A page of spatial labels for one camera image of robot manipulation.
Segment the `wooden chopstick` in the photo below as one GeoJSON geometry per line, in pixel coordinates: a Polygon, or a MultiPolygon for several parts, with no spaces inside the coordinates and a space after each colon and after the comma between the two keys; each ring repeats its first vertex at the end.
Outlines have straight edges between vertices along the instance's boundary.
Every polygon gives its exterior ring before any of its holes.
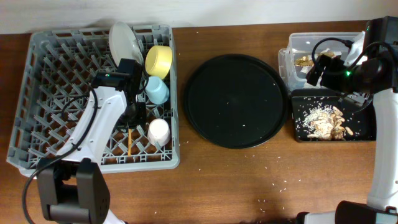
{"type": "Polygon", "coordinates": [[[132,129],[128,129],[128,152],[127,156],[131,156],[132,149],[132,129]]]}

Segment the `brown coffee sachet wrapper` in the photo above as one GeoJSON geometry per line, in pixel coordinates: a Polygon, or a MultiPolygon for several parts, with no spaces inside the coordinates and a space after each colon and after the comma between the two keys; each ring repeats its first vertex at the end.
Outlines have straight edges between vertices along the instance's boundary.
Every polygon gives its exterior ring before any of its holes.
{"type": "MultiPolygon", "coordinates": [[[[334,57],[335,54],[333,52],[325,52],[321,53],[320,55],[326,55],[328,57],[334,57]]],[[[294,65],[299,66],[299,67],[312,67],[314,66],[314,62],[311,58],[310,55],[308,56],[303,56],[302,58],[298,58],[297,60],[294,61],[294,65]]]]}

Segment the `pink plastic cup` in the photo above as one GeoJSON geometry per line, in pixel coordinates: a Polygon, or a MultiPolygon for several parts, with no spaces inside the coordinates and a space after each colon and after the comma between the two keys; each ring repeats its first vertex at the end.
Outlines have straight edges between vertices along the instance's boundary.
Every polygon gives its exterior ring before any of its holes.
{"type": "Polygon", "coordinates": [[[158,143],[159,146],[165,146],[171,139],[168,122],[160,118],[154,119],[149,125],[147,136],[151,144],[158,143]]]}

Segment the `light blue plastic cup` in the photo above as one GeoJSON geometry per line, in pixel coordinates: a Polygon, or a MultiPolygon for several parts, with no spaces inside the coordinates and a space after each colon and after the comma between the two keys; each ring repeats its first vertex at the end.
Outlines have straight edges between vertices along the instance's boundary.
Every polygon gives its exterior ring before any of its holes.
{"type": "Polygon", "coordinates": [[[170,90],[163,80],[157,76],[150,76],[145,87],[149,100],[157,105],[165,103],[170,96],[170,90]]]}

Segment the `food scraps rice and shells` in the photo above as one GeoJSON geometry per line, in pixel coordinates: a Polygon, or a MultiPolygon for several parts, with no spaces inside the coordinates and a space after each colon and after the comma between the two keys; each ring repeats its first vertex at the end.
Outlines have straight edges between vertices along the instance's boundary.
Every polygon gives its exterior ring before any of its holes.
{"type": "Polygon", "coordinates": [[[353,130],[344,126],[343,112],[335,106],[318,105],[295,121],[297,136],[303,141],[345,141],[346,136],[354,136],[353,130]]]}

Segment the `yellow bowl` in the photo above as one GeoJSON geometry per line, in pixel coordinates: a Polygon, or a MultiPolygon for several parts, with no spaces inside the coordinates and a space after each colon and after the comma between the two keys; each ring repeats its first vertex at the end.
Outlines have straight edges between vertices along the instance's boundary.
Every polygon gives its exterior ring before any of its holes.
{"type": "Polygon", "coordinates": [[[146,56],[146,72],[149,75],[164,79],[169,74],[172,60],[172,49],[169,46],[155,45],[146,56]]]}

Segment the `grey round plate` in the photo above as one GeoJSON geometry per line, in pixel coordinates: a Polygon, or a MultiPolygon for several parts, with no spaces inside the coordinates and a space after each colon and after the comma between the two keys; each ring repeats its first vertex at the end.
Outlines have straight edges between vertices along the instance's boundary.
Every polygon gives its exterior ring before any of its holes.
{"type": "Polygon", "coordinates": [[[109,48],[117,67],[123,58],[136,60],[140,65],[144,64],[144,58],[136,36],[132,29],[124,22],[116,22],[111,27],[109,32],[109,48]]]}

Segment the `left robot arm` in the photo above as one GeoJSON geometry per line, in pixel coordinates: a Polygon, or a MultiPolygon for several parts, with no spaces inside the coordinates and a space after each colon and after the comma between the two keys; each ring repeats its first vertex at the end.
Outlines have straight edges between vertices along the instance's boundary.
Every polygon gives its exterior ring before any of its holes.
{"type": "Polygon", "coordinates": [[[41,159],[37,178],[46,220],[58,223],[121,223],[110,210],[110,192],[100,171],[101,158],[116,123],[133,116],[142,72],[99,72],[88,104],[55,158],[41,159]]]}

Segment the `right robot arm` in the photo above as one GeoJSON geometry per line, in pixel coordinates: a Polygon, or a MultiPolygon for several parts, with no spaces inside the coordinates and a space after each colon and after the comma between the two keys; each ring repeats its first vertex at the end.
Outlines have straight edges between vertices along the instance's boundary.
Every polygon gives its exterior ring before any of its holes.
{"type": "Polygon", "coordinates": [[[367,22],[362,52],[350,65],[312,56],[307,82],[344,96],[367,93],[376,115],[373,182],[366,203],[341,201],[334,212],[298,213],[296,223],[397,223],[397,18],[367,22]]]}

